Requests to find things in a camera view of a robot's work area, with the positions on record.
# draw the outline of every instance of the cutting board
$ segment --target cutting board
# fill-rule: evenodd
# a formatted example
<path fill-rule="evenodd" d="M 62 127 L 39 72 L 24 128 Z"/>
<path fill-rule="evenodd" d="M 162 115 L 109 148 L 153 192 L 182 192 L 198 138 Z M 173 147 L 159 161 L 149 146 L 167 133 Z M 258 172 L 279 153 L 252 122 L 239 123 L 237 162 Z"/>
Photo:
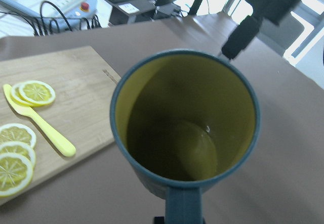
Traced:
<path fill-rule="evenodd" d="M 2 85 L 26 80 L 40 80 L 54 88 L 54 103 L 34 109 L 75 145 L 75 156 L 61 155 L 31 119 L 8 105 Z M 119 80 L 119 75 L 91 47 L 0 62 L 0 125 L 22 123 L 37 137 L 32 182 L 17 195 L 0 198 L 0 205 L 113 142 L 109 106 Z"/>

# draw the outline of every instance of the knife handle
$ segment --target knife handle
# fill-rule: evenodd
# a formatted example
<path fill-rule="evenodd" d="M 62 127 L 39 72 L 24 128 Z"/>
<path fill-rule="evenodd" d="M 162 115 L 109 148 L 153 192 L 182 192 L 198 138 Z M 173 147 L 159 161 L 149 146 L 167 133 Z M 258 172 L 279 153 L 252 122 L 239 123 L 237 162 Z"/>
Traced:
<path fill-rule="evenodd" d="M 50 124 L 48 124 L 39 114 L 33 111 L 30 118 L 34 120 L 34 122 L 51 140 L 57 150 L 59 150 L 64 156 L 72 157 L 75 154 L 75 146 L 67 138 L 61 135 L 61 133 L 55 130 Z"/>

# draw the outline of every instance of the stack of lemon slices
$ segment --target stack of lemon slices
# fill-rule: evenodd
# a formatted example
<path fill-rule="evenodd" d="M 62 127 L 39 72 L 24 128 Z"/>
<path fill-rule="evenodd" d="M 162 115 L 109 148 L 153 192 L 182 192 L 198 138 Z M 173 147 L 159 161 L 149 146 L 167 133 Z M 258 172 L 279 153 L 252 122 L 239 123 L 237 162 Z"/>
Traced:
<path fill-rule="evenodd" d="M 20 192 L 32 180 L 35 143 L 36 135 L 26 125 L 0 126 L 0 197 Z"/>
<path fill-rule="evenodd" d="M 38 107 L 52 103 L 55 92 L 42 81 L 29 80 L 13 85 L 11 98 L 20 105 Z M 0 126 L 0 198 L 15 195 L 31 182 L 35 143 L 35 133 L 24 124 Z"/>

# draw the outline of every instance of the blue mug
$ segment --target blue mug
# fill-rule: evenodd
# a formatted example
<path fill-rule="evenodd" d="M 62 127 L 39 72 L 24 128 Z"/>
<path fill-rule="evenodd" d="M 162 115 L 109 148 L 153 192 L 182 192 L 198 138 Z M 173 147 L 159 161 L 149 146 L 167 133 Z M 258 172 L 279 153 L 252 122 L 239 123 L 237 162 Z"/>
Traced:
<path fill-rule="evenodd" d="M 202 193 L 250 155 L 260 110 L 251 85 L 231 64 L 170 50 L 122 77 L 110 124 L 141 183 L 166 200 L 165 224 L 202 224 Z"/>

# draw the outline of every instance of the red button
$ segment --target red button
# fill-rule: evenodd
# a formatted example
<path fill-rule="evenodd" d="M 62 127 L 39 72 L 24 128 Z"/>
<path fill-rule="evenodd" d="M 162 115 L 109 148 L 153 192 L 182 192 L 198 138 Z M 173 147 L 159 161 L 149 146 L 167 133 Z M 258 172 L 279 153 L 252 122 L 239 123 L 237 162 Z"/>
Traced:
<path fill-rule="evenodd" d="M 88 3 L 81 3 L 81 9 L 84 11 L 89 10 L 89 4 Z"/>

